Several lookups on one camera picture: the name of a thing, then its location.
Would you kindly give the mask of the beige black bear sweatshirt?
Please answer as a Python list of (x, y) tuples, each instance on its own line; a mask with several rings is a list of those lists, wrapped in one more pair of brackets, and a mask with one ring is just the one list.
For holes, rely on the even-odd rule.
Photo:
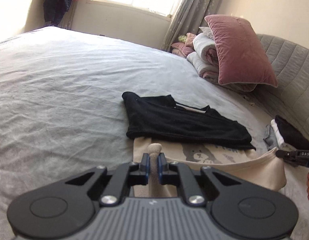
[(214, 167), (270, 190), (286, 185), (284, 164), (275, 150), (259, 154), (248, 130), (215, 109), (190, 107), (170, 95), (141, 97), (124, 92), (122, 98), (135, 162), (144, 153), (152, 161), (164, 153), (168, 161), (194, 170)]

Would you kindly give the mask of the folded black garment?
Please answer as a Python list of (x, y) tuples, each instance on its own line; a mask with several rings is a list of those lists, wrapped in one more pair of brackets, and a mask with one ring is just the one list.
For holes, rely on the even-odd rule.
[(298, 129), (279, 115), (274, 120), (285, 143), (297, 150), (309, 150), (309, 140)]

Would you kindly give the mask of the folded white garment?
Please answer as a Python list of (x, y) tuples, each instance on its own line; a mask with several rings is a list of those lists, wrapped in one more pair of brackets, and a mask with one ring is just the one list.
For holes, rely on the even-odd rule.
[(278, 128), (278, 125), (277, 125), (277, 123), (275, 122), (274, 119), (271, 120), (270, 125), (271, 125), (271, 127), (274, 131), (274, 134), (275, 134), (275, 137), (276, 137), (276, 140), (277, 140), (277, 143), (278, 143), (278, 148), (283, 149), (286, 146), (286, 143), (285, 143), (284, 138), (281, 135), (279, 128)]

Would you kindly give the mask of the folded grey sweater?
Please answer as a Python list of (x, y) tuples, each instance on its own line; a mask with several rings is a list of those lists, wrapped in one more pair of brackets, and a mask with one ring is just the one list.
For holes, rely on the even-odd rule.
[(272, 126), (270, 126), (270, 125), (266, 126), (263, 141), (266, 144), (267, 150), (271, 150), (275, 147), (278, 147), (278, 142), (277, 142), (275, 132), (274, 132)]

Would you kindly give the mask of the grey quilted headboard cover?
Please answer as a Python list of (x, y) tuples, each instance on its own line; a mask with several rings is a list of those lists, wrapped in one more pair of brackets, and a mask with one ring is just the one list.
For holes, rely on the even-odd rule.
[(278, 87), (257, 85), (253, 98), (269, 115), (283, 117), (309, 140), (309, 49), (272, 35), (257, 37)]

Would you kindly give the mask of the pink velvet pillow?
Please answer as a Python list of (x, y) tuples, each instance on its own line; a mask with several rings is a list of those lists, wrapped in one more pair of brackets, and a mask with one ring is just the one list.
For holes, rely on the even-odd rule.
[(273, 67), (249, 21), (229, 15), (208, 15), (204, 19), (214, 37), (220, 85), (278, 87)]

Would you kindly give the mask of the folded grey pink quilt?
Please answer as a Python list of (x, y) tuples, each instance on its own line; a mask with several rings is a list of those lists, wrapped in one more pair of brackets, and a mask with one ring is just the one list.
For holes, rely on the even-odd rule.
[(223, 86), (237, 93), (253, 91), (256, 87), (256, 84), (253, 83), (219, 84), (219, 62), (212, 31), (209, 27), (199, 27), (199, 30), (201, 32), (197, 35), (187, 33), (185, 41), (185, 45), (193, 49), (193, 52), (189, 53), (186, 59), (193, 65), (199, 76), (215, 85)]

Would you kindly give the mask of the small pink pillow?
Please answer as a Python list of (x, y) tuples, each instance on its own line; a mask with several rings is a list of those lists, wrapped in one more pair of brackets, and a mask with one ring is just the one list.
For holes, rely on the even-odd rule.
[(195, 51), (193, 46), (193, 40), (195, 37), (196, 35), (193, 33), (179, 35), (177, 42), (171, 45), (171, 53), (186, 58), (189, 54)]

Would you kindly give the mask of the grey patterned curtain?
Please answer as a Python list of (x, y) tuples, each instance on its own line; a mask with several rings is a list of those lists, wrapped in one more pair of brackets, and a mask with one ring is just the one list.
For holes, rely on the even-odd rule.
[(170, 51), (180, 35), (197, 34), (200, 26), (206, 26), (204, 18), (217, 13), (222, 0), (181, 0), (173, 13), (161, 50)]

